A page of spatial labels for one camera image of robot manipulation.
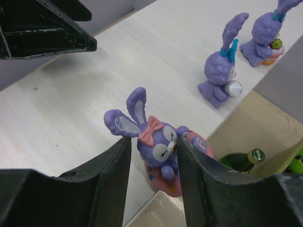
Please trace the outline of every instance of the gray wall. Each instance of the gray wall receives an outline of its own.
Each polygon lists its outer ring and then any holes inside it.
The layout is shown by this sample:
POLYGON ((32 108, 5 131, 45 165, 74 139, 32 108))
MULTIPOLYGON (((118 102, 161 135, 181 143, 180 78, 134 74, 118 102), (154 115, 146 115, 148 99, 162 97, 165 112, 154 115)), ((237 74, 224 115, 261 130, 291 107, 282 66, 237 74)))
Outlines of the gray wall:
MULTIPOLYGON (((155 0, 81 0, 91 11, 92 20, 79 22, 90 34, 94 34, 134 9, 140 10, 155 0)), ((53 57, 33 60, 0 61, 0 91, 25 75, 50 61, 53 57)))
POLYGON ((272 68, 255 90, 303 123, 303 36, 272 68))

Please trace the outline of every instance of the black metal bracket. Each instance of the black metal bracket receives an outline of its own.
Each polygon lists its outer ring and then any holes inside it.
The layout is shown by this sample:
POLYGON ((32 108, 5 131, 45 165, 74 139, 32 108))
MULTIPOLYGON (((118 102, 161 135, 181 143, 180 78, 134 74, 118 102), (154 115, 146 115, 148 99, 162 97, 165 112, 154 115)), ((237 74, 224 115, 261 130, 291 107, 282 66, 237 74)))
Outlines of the black metal bracket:
POLYGON ((187 227, 303 226, 303 177, 258 179, 234 171, 178 137, 187 227))
POLYGON ((0 170, 0 227, 121 227, 130 162, 122 138, 59 177, 0 170))
POLYGON ((78 0, 1 0, 0 59, 95 51, 96 39, 74 20, 91 20, 78 0))

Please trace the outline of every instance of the white ball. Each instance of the white ball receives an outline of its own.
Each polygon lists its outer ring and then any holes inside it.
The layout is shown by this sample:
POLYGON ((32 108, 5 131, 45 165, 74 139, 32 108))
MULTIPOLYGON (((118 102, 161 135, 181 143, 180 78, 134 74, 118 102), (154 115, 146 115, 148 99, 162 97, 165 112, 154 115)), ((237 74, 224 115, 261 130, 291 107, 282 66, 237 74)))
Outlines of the white ball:
POLYGON ((224 91, 229 97, 238 97, 242 93, 242 85, 238 81, 228 82, 224 91))

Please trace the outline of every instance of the pink bow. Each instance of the pink bow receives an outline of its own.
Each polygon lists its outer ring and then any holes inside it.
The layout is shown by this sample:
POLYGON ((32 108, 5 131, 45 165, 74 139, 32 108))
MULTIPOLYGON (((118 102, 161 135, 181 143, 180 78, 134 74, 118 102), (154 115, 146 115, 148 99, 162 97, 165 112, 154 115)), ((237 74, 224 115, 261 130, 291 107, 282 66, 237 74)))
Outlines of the pink bow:
POLYGON ((164 125, 154 116, 150 116, 147 121, 147 128, 145 129, 144 132, 142 132, 138 139, 142 142, 145 143, 146 145, 152 147, 153 146, 153 138, 152 135, 154 131, 159 130, 163 128, 164 125))

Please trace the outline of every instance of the white wooden table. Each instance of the white wooden table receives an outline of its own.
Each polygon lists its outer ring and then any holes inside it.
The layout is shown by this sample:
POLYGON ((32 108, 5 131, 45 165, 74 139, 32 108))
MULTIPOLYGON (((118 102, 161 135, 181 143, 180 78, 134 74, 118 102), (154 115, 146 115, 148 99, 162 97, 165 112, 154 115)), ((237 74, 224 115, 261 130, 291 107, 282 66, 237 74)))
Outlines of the white wooden table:
MULTIPOLYGON (((147 90, 147 116, 186 125, 209 138, 272 66, 252 68, 236 53, 240 97, 215 110, 200 95, 206 58, 220 50, 225 24, 250 13, 238 35, 251 38, 255 19, 277 0, 158 0, 99 34, 98 50, 76 53, 38 69, 0 92, 0 168, 34 168, 59 175, 95 157, 119 138, 103 123, 136 87, 147 90)), ((303 4, 286 16, 286 51, 302 35, 303 4)), ((125 223, 154 195, 133 146, 125 223)))

